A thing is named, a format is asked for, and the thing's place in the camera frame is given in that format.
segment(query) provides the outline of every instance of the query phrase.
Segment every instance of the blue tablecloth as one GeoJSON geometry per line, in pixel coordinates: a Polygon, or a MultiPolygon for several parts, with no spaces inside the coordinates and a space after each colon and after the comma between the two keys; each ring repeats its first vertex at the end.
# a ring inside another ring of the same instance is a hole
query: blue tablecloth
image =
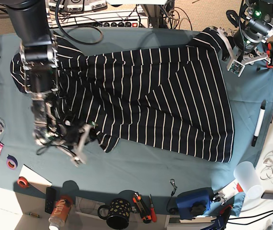
{"type": "MultiPolygon", "coordinates": [[[[85,55],[94,55],[183,45],[198,33],[141,28],[103,28],[103,32],[104,40],[97,45],[73,44],[85,55]]],[[[84,41],[94,40],[98,35],[89,28],[75,29],[70,34],[84,41]]],[[[1,188],[44,198],[45,195],[34,188],[23,190],[17,186],[20,169],[25,164],[51,181],[57,189],[62,188],[64,182],[77,184],[65,186],[62,193],[108,203],[124,190],[138,191],[144,196],[152,194],[156,212],[166,214],[165,207],[172,191],[169,179],[175,179],[177,195],[204,187],[217,191],[234,179],[233,170],[239,162],[251,161],[255,165],[258,161],[273,114],[273,69],[256,71],[258,66],[265,66],[264,61],[247,66],[241,77],[227,72],[226,63],[220,62],[235,124],[230,163],[208,162],[128,140],[120,140],[110,153],[104,153],[97,142],[87,145],[84,152],[88,164],[78,168],[67,155],[55,149],[36,156],[38,146],[32,136],[31,99],[17,90],[10,75],[10,62],[19,44],[20,40],[14,34],[0,36],[0,117],[6,123],[2,140],[5,147],[0,157],[1,188]],[[264,122],[253,148],[250,144],[264,99],[267,101],[264,122]],[[8,154],[18,161],[19,166],[14,171],[6,166],[8,154]]],[[[240,213],[243,200],[243,194],[233,200],[234,215],[240,213]]]]}

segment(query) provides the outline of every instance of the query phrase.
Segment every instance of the white marker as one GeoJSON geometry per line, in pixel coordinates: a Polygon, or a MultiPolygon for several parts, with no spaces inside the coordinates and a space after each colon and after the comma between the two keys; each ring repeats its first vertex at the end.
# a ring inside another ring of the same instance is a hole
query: white marker
{"type": "Polygon", "coordinates": [[[256,130],[255,130],[255,134],[253,135],[253,139],[252,139],[252,143],[251,146],[255,147],[258,136],[259,136],[259,132],[262,126],[262,122],[263,122],[263,118],[264,118],[264,113],[265,113],[265,104],[266,101],[264,100],[261,103],[261,108],[260,108],[260,112],[259,112],[259,117],[258,117],[258,121],[257,121],[257,125],[256,125],[256,130]]]}

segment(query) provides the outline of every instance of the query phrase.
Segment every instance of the remote control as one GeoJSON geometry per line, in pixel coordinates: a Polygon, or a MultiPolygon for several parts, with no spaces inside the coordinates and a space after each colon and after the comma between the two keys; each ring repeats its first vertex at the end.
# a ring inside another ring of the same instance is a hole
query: remote control
{"type": "Polygon", "coordinates": [[[51,214],[54,210],[54,204],[56,201],[56,190],[54,188],[48,187],[46,189],[45,198],[45,212],[51,214]]]}

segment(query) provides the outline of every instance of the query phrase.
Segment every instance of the mug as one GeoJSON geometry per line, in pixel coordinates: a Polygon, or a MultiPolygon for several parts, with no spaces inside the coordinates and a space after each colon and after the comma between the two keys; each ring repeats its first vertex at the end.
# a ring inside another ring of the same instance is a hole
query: mug
{"type": "Polygon", "coordinates": [[[97,214],[101,219],[107,221],[107,225],[116,230],[122,230],[128,227],[130,217],[130,203],[122,198],[117,198],[111,201],[111,204],[102,205],[98,208],[97,214]],[[108,215],[103,217],[100,214],[102,208],[108,209],[108,215]]]}

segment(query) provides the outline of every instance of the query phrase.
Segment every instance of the screwdriver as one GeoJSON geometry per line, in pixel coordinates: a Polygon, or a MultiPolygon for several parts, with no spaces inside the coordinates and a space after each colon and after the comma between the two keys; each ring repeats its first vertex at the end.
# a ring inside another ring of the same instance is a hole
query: screwdriver
{"type": "Polygon", "coordinates": [[[156,213],[155,213],[154,205],[152,204],[151,194],[149,195],[149,200],[150,200],[150,215],[151,215],[151,219],[152,219],[153,222],[157,222],[157,216],[156,216],[156,213]]]}

